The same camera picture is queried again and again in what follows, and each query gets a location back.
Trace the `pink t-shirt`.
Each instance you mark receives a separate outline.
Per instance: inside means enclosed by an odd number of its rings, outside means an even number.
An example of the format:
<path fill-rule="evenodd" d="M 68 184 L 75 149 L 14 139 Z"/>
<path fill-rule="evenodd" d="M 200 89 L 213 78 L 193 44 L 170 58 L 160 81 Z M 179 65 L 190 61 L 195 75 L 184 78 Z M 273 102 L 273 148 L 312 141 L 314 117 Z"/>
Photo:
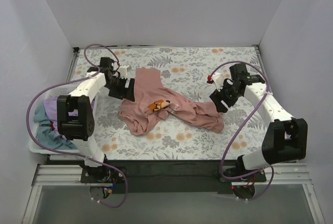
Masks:
<path fill-rule="evenodd" d="M 161 72 L 136 69 L 135 101 L 124 99 L 118 118 L 135 136 L 150 132 L 160 120 L 174 115 L 186 124 L 219 133 L 224 128 L 222 114 L 213 102 L 195 102 L 162 85 Z"/>

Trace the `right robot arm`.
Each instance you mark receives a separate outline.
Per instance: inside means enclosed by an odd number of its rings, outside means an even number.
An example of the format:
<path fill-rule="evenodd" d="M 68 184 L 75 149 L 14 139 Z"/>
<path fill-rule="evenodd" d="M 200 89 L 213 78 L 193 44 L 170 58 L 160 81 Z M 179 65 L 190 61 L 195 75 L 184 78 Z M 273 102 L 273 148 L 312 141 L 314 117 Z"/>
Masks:
<path fill-rule="evenodd" d="M 250 74 L 243 61 L 229 61 L 230 78 L 214 69 L 207 77 L 209 84 L 216 89 L 210 95 L 219 113 L 226 113 L 240 97 L 244 97 L 254 107 L 230 140 L 233 143 L 255 113 L 258 113 L 266 125 L 266 134 L 261 147 L 249 154 L 237 158 L 235 166 L 224 169 L 228 150 L 222 155 L 220 176 L 225 180 L 247 181 L 259 171 L 278 163 L 299 161 L 306 157 L 308 124 L 303 118 L 295 118 L 275 99 L 270 85 L 260 70 Z"/>

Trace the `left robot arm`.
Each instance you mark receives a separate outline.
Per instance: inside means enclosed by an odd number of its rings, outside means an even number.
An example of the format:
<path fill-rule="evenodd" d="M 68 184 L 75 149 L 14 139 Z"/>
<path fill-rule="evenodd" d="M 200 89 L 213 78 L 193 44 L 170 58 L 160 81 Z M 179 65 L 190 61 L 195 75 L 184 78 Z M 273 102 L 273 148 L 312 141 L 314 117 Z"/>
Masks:
<path fill-rule="evenodd" d="M 105 87 L 110 97 L 135 100 L 135 80 L 127 78 L 128 66 L 115 69 L 114 63 L 111 58 L 102 57 L 99 66 L 89 68 L 75 90 L 57 98 L 58 132 L 74 143 L 88 175 L 99 182 L 123 178 L 124 172 L 106 163 L 107 157 L 94 138 L 96 96 Z"/>

